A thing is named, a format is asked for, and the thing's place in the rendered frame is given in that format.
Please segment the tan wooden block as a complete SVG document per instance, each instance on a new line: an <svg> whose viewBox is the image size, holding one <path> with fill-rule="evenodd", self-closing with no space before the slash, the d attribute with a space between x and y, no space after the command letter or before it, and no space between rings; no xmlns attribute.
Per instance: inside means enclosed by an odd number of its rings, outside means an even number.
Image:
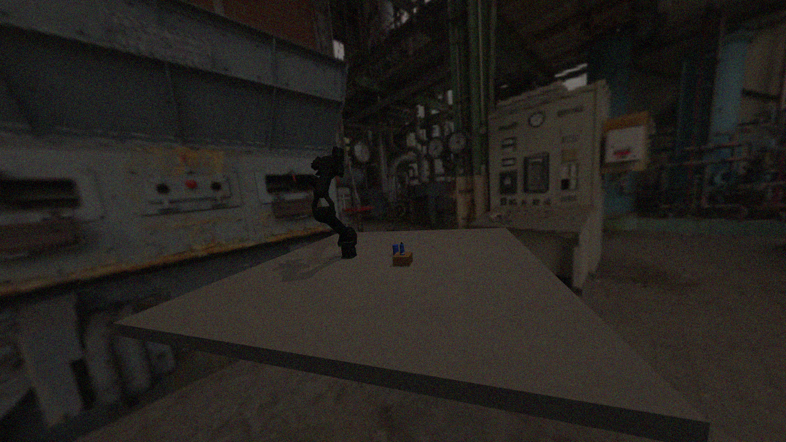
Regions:
<svg viewBox="0 0 786 442"><path fill-rule="evenodd" d="M410 266L413 262L413 255L412 252L405 252L405 255L401 255L400 252L397 252L392 257L393 259L393 266Z"/></svg>

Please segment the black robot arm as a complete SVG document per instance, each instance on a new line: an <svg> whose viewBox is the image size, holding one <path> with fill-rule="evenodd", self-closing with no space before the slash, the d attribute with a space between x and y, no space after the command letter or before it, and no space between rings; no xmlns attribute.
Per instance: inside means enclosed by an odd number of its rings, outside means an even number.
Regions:
<svg viewBox="0 0 786 442"><path fill-rule="evenodd" d="M340 235L338 239L338 247L341 247L342 258L354 258L356 254L357 234L352 227L345 227L339 219L336 218L335 205L329 198L329 187L332 176L339 176L343 178L344 175L344 149L339 147L332 147L332 155L317 157L311 163L311 167L316 171L320 177L318 179L317 187L313 194L314 199L312 203L313 216L319 223L326 223L333 230L336 230ZM325 198L329 206L318 207L318 200Z"/></svg>

